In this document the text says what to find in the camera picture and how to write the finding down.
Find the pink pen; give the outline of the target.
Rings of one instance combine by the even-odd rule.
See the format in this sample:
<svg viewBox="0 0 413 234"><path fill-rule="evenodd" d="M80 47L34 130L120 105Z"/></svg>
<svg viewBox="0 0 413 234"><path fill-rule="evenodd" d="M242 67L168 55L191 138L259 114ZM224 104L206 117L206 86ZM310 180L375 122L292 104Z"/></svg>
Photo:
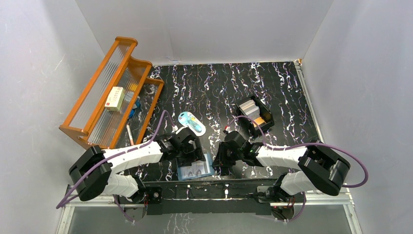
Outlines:
<svg viewBox="0 0 413 234"><path fill-rule="evenodd" d="M134 140L131 133L131 128L129 124L126 124L127 134L131 145L134 145Z"/></svg>

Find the black card storage box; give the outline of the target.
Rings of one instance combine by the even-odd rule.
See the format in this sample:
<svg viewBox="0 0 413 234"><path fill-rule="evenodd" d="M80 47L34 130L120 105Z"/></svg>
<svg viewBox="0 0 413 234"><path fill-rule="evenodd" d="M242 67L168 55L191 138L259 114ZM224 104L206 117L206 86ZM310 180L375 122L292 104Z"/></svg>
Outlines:
<svg viewBox="0 0 413 234"><path fill-rule="evenodd" d="M269 108L256 96L252 95L236 102L236 115L247 116L255 121L263 132L270 130L274 125L274 118ZM252 137L262 135L258 126L247 118L241 118L243 126Z"/></svg>

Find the blue oval blister package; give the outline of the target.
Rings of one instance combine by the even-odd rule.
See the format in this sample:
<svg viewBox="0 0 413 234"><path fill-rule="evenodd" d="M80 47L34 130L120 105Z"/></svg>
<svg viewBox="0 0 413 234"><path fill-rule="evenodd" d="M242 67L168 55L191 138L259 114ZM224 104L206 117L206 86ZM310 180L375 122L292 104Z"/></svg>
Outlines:
<svg viewBox="0 0 413 234"><path fill-rule="evenodd" d="M178 121L183 126L190 128L198 137L206 133L205 125L191 112L180 113Z"/></svg>

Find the blue item on shelf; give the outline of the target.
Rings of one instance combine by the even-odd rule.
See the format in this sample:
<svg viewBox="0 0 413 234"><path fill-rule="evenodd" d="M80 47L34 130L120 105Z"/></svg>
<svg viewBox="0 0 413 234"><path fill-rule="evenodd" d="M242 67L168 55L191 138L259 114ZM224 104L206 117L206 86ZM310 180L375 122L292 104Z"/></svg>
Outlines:
<svg viewBox="0 0 413 234"><path fill-rule="evenodd" d="M130 111L130 113L129 113L129 115L128 115L128 119L131 119L131 118L135 115L135 113L136 113L137 111L139 111L140 107L141 107L141 102L140 102L140 98L138 98L138 99L135 101L135 103L134 103L134 105L133 105L133 107L132 107L132 109L131 109L131 111Z"/></svg>

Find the blue leather card holder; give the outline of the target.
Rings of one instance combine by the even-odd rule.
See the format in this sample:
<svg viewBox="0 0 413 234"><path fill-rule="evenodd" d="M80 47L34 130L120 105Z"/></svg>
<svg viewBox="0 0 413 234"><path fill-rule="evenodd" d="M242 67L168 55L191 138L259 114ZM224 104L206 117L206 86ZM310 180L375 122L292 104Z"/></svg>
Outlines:
<svg viewBox="0 0 413 234"><path fill-rule="evenodd" d="M213 175L215 171L212 167L212 158L209 153L204 154L204 157L205 161L198 160L190 166L179 166L178 180L185 181Z"/></svg>

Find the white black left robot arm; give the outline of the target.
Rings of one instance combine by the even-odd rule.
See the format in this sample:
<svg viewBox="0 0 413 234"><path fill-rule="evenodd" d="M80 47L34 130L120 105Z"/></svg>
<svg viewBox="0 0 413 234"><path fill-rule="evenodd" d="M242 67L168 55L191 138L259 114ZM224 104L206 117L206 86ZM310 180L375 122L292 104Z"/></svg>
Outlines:
<svg viewBox="0 0 413 234"><path fill-rule="evenodd" d="M178 166L205 161L199 137L190 128L183 127L176 133L156 136L139 145L118 149L95 145L69 169L69 175L81 201L108 194L139 203L148 195L147 187L138 177L121 172L163 161L176 161Z"/></svg>

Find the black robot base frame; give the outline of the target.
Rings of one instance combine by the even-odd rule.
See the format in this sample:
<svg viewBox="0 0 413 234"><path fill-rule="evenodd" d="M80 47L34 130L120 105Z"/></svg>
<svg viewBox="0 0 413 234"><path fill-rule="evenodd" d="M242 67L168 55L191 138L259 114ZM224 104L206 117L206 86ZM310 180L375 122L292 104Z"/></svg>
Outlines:
<svg viewBox="0 0 413 234"><path fill-rule="evenodd" d="M301 192L282 195L274 178L152 181L143 185L136 198L115 196L124 212L140 207L144 215L250 213L285 221L294 219L294 207L306 202Z"/></svg>

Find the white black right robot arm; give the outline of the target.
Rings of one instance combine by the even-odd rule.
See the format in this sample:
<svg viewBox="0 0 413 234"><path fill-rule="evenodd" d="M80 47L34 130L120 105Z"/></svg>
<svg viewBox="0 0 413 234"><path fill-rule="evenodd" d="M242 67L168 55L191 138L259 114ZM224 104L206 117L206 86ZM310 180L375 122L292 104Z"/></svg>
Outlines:
<svg viewBox="0 0 413 234"><path fill-rule="evenodd" d="M279 176L267 189L258 187L251 197L259 202L286 202L294 195L310 190L337 196L351 167L347 160L322 143L275 147L250 143L239 132L232 131L220 142L212 166L228 168L239 160L250 166L295 169L294 173Z"/></svg>

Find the white medicine box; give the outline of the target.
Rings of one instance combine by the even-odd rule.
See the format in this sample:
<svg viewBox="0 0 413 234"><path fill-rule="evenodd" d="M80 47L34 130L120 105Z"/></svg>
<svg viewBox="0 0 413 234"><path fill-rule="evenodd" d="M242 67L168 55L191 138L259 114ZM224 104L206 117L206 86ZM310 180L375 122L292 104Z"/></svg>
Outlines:
<svg viewBox="0 0 413 234"><path fill-rule="evenodd" d="M122 102L125 97L125 89L123 87L113 87L108 94L105 102L105 109L108 111L119 112Z"/></svg>

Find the stack of credit cards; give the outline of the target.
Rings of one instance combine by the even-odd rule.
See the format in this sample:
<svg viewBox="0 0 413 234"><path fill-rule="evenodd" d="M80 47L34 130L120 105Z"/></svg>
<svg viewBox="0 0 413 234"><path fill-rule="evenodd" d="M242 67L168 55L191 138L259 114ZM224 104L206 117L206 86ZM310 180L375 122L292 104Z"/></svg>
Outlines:
<svg viewBox="0 0 413 234"><path fill-rule="evenodd" d="M246 116L259 115L259 106L253 99L250 99L240 105L240 109L245 113Z"/></svg>

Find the orange wooden shelf rack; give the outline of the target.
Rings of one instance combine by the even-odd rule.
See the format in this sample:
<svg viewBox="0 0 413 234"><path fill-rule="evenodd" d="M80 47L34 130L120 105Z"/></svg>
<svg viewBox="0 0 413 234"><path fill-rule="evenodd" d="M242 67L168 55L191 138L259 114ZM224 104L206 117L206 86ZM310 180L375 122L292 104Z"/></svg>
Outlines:
<svg viewBox="0 0 413 234"><path fill-rule="evenodd" d="M137 127L133 137L135 143L143 141L165 83L161 79L150 78L151 62L132 57L137 45L138 41L134 38L115 38L72 110L60 125L59 129L81 147L118 147L127 131L128 115L138 98L142 116L140 119L134 118L131 126ZM119 112L105 109L108 94L115 86L125 89Z"/></svg>

